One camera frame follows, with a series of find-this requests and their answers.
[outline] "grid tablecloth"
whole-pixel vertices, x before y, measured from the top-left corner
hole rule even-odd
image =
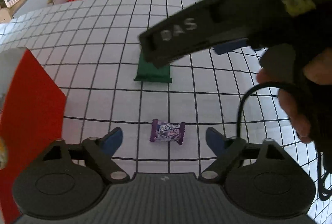
[[[121,127],[123,143],[113,159],[130,176],[198,175],[215,160],[205,142],[206,129],[212,126],[227,137],[235,136],[240,97],[256,84],[264,50],[242,48],[220,56],[205,50],[172,63],[169,85],[133,81],[140,53],[138,34],[193,3],[85,0],[55,5],[0,24],[0,52],[27,47],[67,95],[62,131],[67,143],[102,137]],[[314,144],[299,141],[276,95],[275,88],[265,88],[249,97],[242,137],[250,143],[275,139],[317,185]],[[149,142],[154,118],[185,122],[183,145]],[[316,197],[309,216],[317,223],[331,223],[331,200]]]

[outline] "green package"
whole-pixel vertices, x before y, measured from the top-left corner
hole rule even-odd
[[[170,77],[171,67],[169,65],[162,68],[156,68],[152,63],[147,63],[144,60],[143,52],[139,56],[137,75],[134,81],[150,81],[172,83]]]

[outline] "finger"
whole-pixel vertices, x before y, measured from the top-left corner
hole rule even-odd
[[[280,107],[289,117],[292,118],[298,115],[298,106],[294,97],[290,93],[280,89],[278,92],[278,100]]]
[[[268,74],[267,71],[262,68],[258,74],[256,75],[256,80],[258,83],[265,83],[265,82],[277,82],[278,79],[273,77],[272,75]]]
[[[312,140],[309,137],[300,137],[300,141],[304,144],[309,144]]]
[[[332,84],[332,49],[327,48],[307,64],[303,73],[305,76],[320,85]]]
[[[310,122],[303,114],[290,117],[290,122],[292,123],[293,128],[298,132],[300,138],[309,136]]]

